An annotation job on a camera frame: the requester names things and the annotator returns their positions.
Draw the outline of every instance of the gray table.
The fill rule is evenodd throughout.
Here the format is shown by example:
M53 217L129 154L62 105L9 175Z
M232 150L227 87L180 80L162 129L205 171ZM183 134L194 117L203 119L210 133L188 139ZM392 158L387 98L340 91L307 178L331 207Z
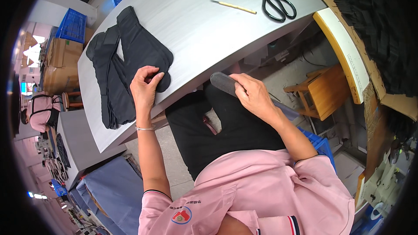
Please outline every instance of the gray table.
M116 17L133 6L140 23L174 54L169 69L170 87L155 97L152 116L159 114L182 96L269 42L306 25L305 17L326 8L321 0L290 0L297 9L294 20L277 23L264 15L262 0L217 0L257 11L247 13L209 0L123 0L107 16L96 33L116 24ZM134 123L117 130L102 123L99 86L85 51L78 62L84 109L100 152L124 142L135 132Z
M126 150L120 145L100 153L91 134L84 110L60 112L56 134L61 134L71 168L67 168L65 186L70 190L85 169Z

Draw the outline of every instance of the woman's left hand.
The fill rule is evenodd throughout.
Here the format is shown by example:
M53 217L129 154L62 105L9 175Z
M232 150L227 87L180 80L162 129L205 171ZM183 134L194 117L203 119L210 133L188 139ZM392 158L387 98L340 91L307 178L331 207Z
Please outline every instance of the woman's left hand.
M142 126L142 123L148 124L150 121L151 109L155 99L155 88L159 81L163 78L164 73L161 72L150 79L152 74L158 72L159 68L154 66L144 66L138 69L133 78L130 89L133 100L135 102L137 127Z

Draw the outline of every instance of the embroidered logo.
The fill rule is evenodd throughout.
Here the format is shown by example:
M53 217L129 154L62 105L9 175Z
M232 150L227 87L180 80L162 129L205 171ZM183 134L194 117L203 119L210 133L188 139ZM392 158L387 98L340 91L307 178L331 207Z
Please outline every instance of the embroidered logo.
M171 221L177 224L186 224L191 220L191 210L188 207L183 207L180 211L176 212Z

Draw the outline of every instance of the worker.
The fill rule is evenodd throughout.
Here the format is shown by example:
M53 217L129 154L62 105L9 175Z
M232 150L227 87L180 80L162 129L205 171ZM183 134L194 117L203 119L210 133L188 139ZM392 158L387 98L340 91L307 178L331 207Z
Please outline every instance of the worker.
M264 84L231 74L235 98L204 84L165 113L194 188L172 201L163 154L151 124L157 67L130 84L144 184L140 235L349 234L354 199L327 156L275 107ZM210 109L222 130L203 123Z
M61 111L59 96L49 96L47 92L39 92L32 97L28 108L20 113L23 124L30 122L30 126L41 133L49 131L50 127L56 127L58 115Z

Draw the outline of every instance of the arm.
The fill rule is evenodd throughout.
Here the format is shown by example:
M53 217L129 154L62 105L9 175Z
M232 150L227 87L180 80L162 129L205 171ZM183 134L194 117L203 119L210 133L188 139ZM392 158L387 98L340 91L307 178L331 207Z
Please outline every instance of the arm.
M318 154L308 138L286 118L278 107L273 105L262 81L246 74L230 76L239 82L239 84L235 83L235 94L243 106L270 124L280 134L294 161L311 158Z
M136 126L138 128L151 128L151 109L154 104L155 88L163 78L159 73L150 80L150 75L156 73L158 67L145 66L136 72L130 84L135 102ZM171 198L170 184L165 173L163 154L154 131L138 130L138 155L144 191L158 190Z

